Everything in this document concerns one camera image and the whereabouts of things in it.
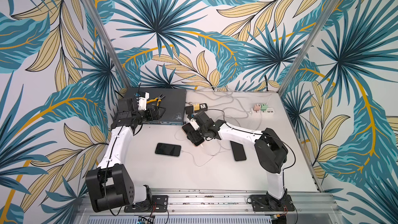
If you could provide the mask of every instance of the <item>yellow-handled pliers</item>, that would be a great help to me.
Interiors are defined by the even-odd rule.
[[[157,105],[156,105],[156,106],[159,106],[159,103],[162,101],[162,99],[163,99],[164,97],[166,97],[166,96],[162,96],[162,94],[161,94],[161,95],[159,95],[158,97],[156,97],[156,98],[154,98],[154,99],[151,99],[151,100],[147,101],[147,104],[157,101]]]

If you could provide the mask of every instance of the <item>white power strip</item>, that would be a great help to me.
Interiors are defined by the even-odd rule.
[[[272,107],[268,107],[265,111],[254,111],[251,109],[251,116],[253,117],[270,117],[274,114],[274,109]]]

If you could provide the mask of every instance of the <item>wall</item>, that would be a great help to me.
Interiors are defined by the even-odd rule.
[[[0,2],[0,223],[71,223],[120,82],[79,0]]]
[[[397,9],[355,0],[332,15],[283,96],[323,188],[354,224],[398,223]]]
[[[260,91],[265,75],[279,87],[328,0],[111,1],[98,12],[113,13],[106,30],[132,85]]]

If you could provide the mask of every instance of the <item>phone screen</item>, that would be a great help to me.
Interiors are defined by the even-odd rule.
[[[158,143],[156,146],[155,154],[179,157],[181,152],[181,146],[176,144],[164,144]]]
[[[231,142],[231,148],[232,148],[232,153],[234,155],[234,160],[235,161],[245,161],[246,160],[246,153],[243,148],[243,145],[240,143],[236,143],[234,141]]]

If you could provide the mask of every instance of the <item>white table surface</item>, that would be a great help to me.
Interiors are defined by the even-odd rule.
[[[215,99],[223,95],[221,92],[215,94],[217,96],[208,91],[200,93],[188,91],[186,101],[207,103],[208,106],[232,101],[232,98],[228,97],[212,101],[204,96],[207,95]],[[246,111],[249,111],[254,103],[261,102],[268,102],[268,106],[274,108],[274,115],[262,118],[258,129],[272,128],[296,154],[296,164],[285,170],[285,186],[288,191],[316,192],[316,185],[279,95],[277,93],[234,92],[232,96],[239,97],[237,99],[241,101]],[[237,100],[213,108],[224,109],[226,107],[241,110]],[[225,109],[225,112],[226,115],[232,117],[246,116],[246,113],[234,109]],[[210,110],[206,113],[214,121],[222,119],[222,112],[220,111]],[[236,122],[238,121],[241,127],[254,129],[259,125],[260,118],[252,116],[236,120],[226,118],[226,121],[233,125],[238,125]],[[244,145],[246,161],[234,161],[232,151],[227,150],[214,156],[204,166],[197,167],[192,156],[185,152],[181,152],[179,157],[156,155],[155,148],[159,142],[181,145],[182,151],[193,154],[196,164],[199,166],[212,158],[207,154],[216,154],[220,149],[216,140],[205,141],[203,147],[195,147],[186,139],[181,126],[144,125],[141,132],[134,136],[131,141],[125,161],[125,167],[134,183],[164,189],[267,190],[268,188],[266,171],[259,164],[253,145]],[[221,144],[225,148],[231,148],[228,140],[221,140]],[[289,150],[286,165],[290,166],[293,162],[294,157]]]

